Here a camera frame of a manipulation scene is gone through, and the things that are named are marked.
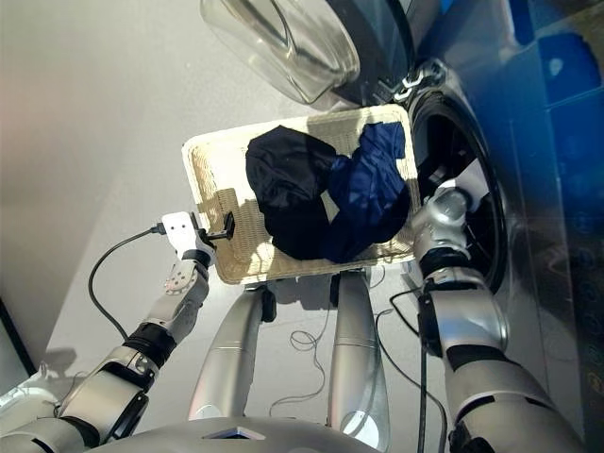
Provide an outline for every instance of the navy blue cloth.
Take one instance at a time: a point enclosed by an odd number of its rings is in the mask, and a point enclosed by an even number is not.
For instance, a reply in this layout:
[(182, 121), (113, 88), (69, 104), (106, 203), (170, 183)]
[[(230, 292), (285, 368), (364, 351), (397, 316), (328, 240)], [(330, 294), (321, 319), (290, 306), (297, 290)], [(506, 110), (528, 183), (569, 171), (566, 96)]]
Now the navy blue cloth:
[(409, 189), (398, 173), (405, 134), (400, 123), (366, 125), (352, 158), (331, 165), (329, 196), (340, 212), (321, 244), (325, 258), (348, 262), (372, 243), (385, 243), (407, 220)]

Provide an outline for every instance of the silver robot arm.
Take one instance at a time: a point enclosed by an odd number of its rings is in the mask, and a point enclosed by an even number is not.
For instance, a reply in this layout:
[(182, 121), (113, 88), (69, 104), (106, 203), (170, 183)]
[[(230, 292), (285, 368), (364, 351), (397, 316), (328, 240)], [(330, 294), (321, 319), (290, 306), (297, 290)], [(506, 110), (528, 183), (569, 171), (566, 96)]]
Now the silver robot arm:
[(451, 452), (582, 452), (545, 391), (504, 354), (506, 320), (466, 250), (470, 203), (465, 193), (440, 189), (411, 223), (424, 276), (420, 335), (445, 363)]
[(129, 436), (137, 426), (159, 369), (193, 330), (208, 295), (208, 268), (215, 257), (210, 239), (228, 237), (234, 228), (209, 236), (187, 212), (161, 220), (178, 256), (164, 294), (127, 340), (70, 392), (57, 418), (6, 434), (0, 451), (76, 453)]

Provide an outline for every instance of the black cable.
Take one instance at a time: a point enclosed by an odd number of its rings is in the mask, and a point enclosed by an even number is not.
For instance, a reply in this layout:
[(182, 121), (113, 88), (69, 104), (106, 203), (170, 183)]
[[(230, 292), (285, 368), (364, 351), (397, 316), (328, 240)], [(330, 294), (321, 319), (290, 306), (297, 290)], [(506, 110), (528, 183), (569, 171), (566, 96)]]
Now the black cable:
[[(421, 390), (421, 384), (419, 384), (417, 381), (415, 381), (412, 377), (410, 377), (407, 373), (405, 373), (394, 361), (394, 359), (391, 357), (390, 353), (388, 352), (388, 350), (386, 349), (386, 346), (384, 345), (383, 341), (381, 341), (381, 337), (379, 335), (379, 318), (381, 316), (383, 316), (384, 314), (389, 314), (392, 313), (393, 309), (387, 309), (387, 310), (383, 310), (380, 313), (377, 314), (376, 317), (376, 335), (377, 335), (377, 342), (379, 343), (379, 347), (381, 349), (381, 351), (384, 353), (384, 356), (386, 356), (386, 359), (388, 359), (388, 361), (390, 362), (390, 364), (394, 367), (394, 369), (398, 372), (399, 375), (401, 375), (404, 379), (406, 379), (410, 384), (412, 384), (413, 386), (415, 386), (416, 388)], [(438, 444), (438, 451), (439, 453), (445, 453), (445, 447), (446, 447), (446, 432), (448, 430), (448, 425), (446, 422), (446, 411), (445, 411), (445, 407), (443, 406), (443, 403), (441, 403), (441, 401), (434, 396), (433, 394), (431, 394), (428, 389), (426, 389), (426, 396), (430, 399), (430, 401), (432, 401), (436, 407), (439, 410), (439, 413), (441, 414), (441, 435), (439, 438), (439, 444)]]
[(147, 234), (151, 234), (153, 232), (155, 232), (154, 229), (149, 228), (146, 231), (135, 234), (134, 236), (129, 237), (128, 239), (124, 239), (120, 243), (117, 243), (116, 245), (114, 245), (107, 252), (105, 252), (101, 258), (99, 258), (99, 260), (96, 262), (96, 264), (94, 265), (94, 267), (91, 270), (91, 275), (88, 277), (88, 294), (91, 297), (92, 303), (101, 312), (101, 314), (103, 316), (105, 316), (108, 319), (108, 321), (115, 326), (115, 328), (117, 328), (118, 332), (120, 332), (120, 335), (122, 335), (122, 338), (124, 338), (124, 340), (127, 340), (127, 338), (128, 338), (126, 331), (124, 330), (122, 325), (120, 323), (118, 323), (118, 321), (113, 316), (111, 316), (107, 310), (105, 310), (105, 308), (101, 305), (101, 303), (96, 298), (96, 295), (94, 295), (94, 288), (92, 286), (92, 284), (94, 282), (94, 276), (96, 275), (96, 271), (98, 271), (98, 268), (101, 266), (103, 261), (115, 250), (120, 248), (122, 245), (126, 245), (127, 243), (131, 243), (132, 241), (136, 241), (137, 239), (139, 239), (143, 236), (146, 236)]
[(405, 317), (405, 315), (401, 312), (401, 310), (394, 304), (394, 300), (397, 297), (400, 297), (401, 295), (405, 295), (405, 294), (415, 293), (416, 291), (420, 291), (420, 289), (419, 288), (415, 288), (413, 290), (403, 291), (402, 293), (398, 293), (398, 294), (393, 295), (390, 298), (390, 305), (393, 306), (393, 309), (396, 311), (396, 314), (398, 314), (398, 317), (401, 319), (401, 321), (403, 323), (405, 323), (405, 326), (407, 326), (409, 328), (409, 330), (411, 332), (413, 332), (413, 335), (415, 335), (416, 337), (419, 338), (419, 332), (417, 331), (417, 329), (415, 327), (413, 327), (413, 325), (409, 322), (409, 320)]
[(426, 441), (426, 349), (420, 343), (420, 374), (419, 374), (419, 429), (417, 430), (417, 453), (424, 453), (424, 442)]

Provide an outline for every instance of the blue panel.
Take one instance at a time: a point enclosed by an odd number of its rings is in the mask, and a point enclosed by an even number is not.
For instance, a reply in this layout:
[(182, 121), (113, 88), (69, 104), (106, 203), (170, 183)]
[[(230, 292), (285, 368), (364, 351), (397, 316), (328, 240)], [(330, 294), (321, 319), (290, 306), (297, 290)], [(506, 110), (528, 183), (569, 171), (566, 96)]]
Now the blue panel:
[(597, 61), (580, 35), (560, 33), (538, 43), (549, 104), (600, 86)]
[(455, 0), (441, 0), (441, 12), (446, 12)]
[(604, 445), (604, 92), (551, 111), (571, 257), (585, 439)]

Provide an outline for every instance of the woven tray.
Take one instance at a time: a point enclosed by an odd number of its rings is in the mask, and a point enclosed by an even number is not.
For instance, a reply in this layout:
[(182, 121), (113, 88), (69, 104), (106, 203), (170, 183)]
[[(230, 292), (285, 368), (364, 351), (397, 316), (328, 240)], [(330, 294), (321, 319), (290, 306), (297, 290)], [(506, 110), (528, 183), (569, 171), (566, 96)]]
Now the woven tray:
[[(405, 158), (397, 162), (397, 167), (410, 186), (410, 213), (413, 213), (420, 206), (417, 171), (409, 117), (398, 106), (355, 109), (237, 127), (200, 135), (186, 142), (182, 149), (183, 159), (204, 227), (220, 230), (225, 214), (232, 211), (235, 216), (233, 239), (216, 243), (216, 267), (220, 279), (231, 284), (252, 283), (411, 260), (411, 232), (407, 226), (389, 242), (372, 245), (347, 264), (328, 260), (295, 260), (285, 255), (271, 244), (272, 238), (264, 229), (263, 215), (245, 175), (245, 152), (249, 141), (278, 125), (311, 134), (331, 144), (339, 154), (350, 156), (359, 145), (365, 124), (395, 121), (402, 124), (406, 136)], [(327, 193), (322, 198), (331, 220), (338, 209)]]

